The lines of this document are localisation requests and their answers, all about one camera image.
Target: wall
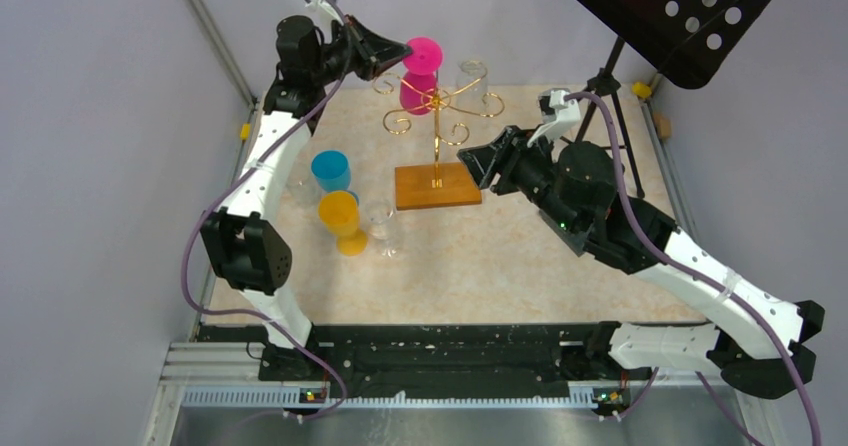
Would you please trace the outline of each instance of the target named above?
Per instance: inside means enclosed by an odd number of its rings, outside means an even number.
[[[705,246],[764,289],[827,309],[809,342],[825,444],[844,442],[848,410],[846,17],[848,0],[774,0],[708,86],[658,97]],[[790,444],[809,444],[797,396],[779,408]]]
[[[305,14],[303,0],[204,0],[254,95],[274,77],[277,23]],[[582,83],[604,65],[615,35],[575,0],[340,0],[345,13],[398,41],[430,36],[445,51],[443,80],[479,57],[493,84]],[[646,80],[651,66],[629,47],[617,75]],[[359,81],[346,85],[366,87]]]
[[[0,5],[0,444],[137,444],[247,111],[183,0]]]

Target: yellow cup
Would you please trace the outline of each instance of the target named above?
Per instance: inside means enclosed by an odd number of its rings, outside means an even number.
[[[327,230],[336,235],[336,249],[346,256],[356,256],[368,245],[368,236],[359,229],[356,198],[347,191],[334,191],[318,204],[318,217]]]

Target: tripod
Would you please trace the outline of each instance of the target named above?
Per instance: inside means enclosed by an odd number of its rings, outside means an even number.
[[[621,129],[621,137],[624,140],[624,145],[621,149],[627,150],[627,159],[630,163],[630,169],[633,171],[633,179],[636,182],[636,196],[640,199],[645,197],[645,190],[642,189],[642,180],[639,179],[639,170],[636,169],[636,158],[633,156],[633,147],[630,144],[630,134],[627,132],[627,124],[624,122],[624,113],[621,111],[621,101],[618,99],[618,89],[621,88],[619,83],[612,75],[612,70],[615,68],[615,63],[618,62],[621,56],[621,50],[624,49],[624,39],[618,36],[615,39],[615,45],[612,47],[607,64],[601,68],[597,76],[586,82],[586,87],[583,91],[595,93],[598,96],[612,96],[612,105],[615,109],[615,115],[618,119],[618,127]],[[589,123],[592,122],[592,116],[598,107],[595,103],[590,102],[589,108],[586,110],[586,116],[583,117],[583,122],[580,124],[580,130],[577,131],[577,137],[574,138],[575,143],[583,141],[586,136],[586,130],[589,129]]]

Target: blue cup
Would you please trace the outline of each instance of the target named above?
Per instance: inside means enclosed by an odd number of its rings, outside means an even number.
[[[347,191],[350,187],[350,164],[340,151],[324,151],[312,160],[312,174],[321,189],[328,193]]]

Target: beige table surface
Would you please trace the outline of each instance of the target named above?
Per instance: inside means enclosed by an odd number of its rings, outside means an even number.
[[[571,86],[572,91],[582,86]],[[505,125],[535,127],[537,95],[547,86],[491,87],[505,112],[475,120],[463,147],[484,144]],[[633,141],[647,200],[671,214],[665,185],[636,98],[622,88],[625,120]],[[371,89],[342,90],[330,102],[318,130],[295,167],[308,167],[316,153],[344,152],[351,163],[355,191],[363,202],[394,199],[394,167],[432,161],[433,122],[415,117],[404,135],[387,133],[383,114],[396,108],[397,96]],[[447,114],[449,130],[456,116]],[[570,132],[573,137],[576,129]],[[587,140],[608,145],[600,113]],[[456,147],[443,147],[445,161],[456,161]],[[629,194],[635,195],[627,176]],[[396,216],[403,234],[401,254],[384,258],[369,247],[356,257],[335,251],[334,239],[312,210],[298,208],[285,193],[275,227],[293,251],[286,283],[301,309],[317,324],[404,323],[565,323],[601,320],[689,321],[703,316],[658,286],[644,283],[596,262],[576,257],[539,219],[523,195],[483,193],[483,204],[404,211]],[[237,291],[218,279],[213,309],[247,307]],[[250,316],[207,317],[207,324],[256,323]]]

